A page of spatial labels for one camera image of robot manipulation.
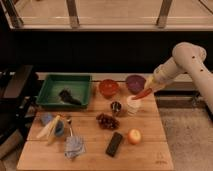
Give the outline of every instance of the orange bowl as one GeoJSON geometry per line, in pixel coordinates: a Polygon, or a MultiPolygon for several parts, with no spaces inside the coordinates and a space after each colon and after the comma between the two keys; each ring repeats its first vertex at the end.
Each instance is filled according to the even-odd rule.
{"type": "Polygon", "coordinates": [[[99,91],[105,98],[114,96],[119,90],[119,85],[111,79],[102,80],[99,84],[99,91]]]}

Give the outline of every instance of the teal plastic bin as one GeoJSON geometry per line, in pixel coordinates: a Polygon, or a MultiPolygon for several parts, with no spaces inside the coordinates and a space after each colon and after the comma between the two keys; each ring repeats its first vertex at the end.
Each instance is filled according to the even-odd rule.
{"type": "Polygon", "coordinates": [[[90,75],[47,75],[36,103],[44,108],[52,109],[87,108],[91,95],[91,84],[90,75]],[[64,89],[70,91],[72,97],[78,99],[81,105],[63,102],[59,93],[64,89]]]}

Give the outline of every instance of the apple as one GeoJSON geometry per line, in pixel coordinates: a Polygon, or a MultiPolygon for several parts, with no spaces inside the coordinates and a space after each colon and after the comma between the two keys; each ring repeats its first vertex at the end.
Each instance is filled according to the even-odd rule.
{"type": "Polygon", "coordinates": [[[142,136],[141,132],[138,129],[131,129],[129,130],[127,134],[127,140],[129,141],[130,144],[138,144],[141,142],[142,136]]]}

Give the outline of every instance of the white cup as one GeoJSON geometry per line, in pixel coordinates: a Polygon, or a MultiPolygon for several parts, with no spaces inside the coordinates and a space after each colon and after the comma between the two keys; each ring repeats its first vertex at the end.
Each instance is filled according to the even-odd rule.
{"type": "Polygon", "coordinates": [[[129,115],[135,115],[141,107],[141,100],[132,100],[132,97],[134,97],[134,95],[128,96],[126,99],[127,113],[129,115]]]}

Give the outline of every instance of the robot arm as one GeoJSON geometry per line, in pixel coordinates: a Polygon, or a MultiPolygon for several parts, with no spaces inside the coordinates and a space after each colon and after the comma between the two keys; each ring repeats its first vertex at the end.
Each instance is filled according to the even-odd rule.
{"type": "Polygon", "coordinates": [[[173,82],[176,76],[187,72],[213,113],[213,75],[203,64],[205,58],[204,48],[187,42],[177,44],[173,48],[172,57],[154,70],[153,75],[147,79],[144,90],[133,99],[161,90],[173,82]]]}

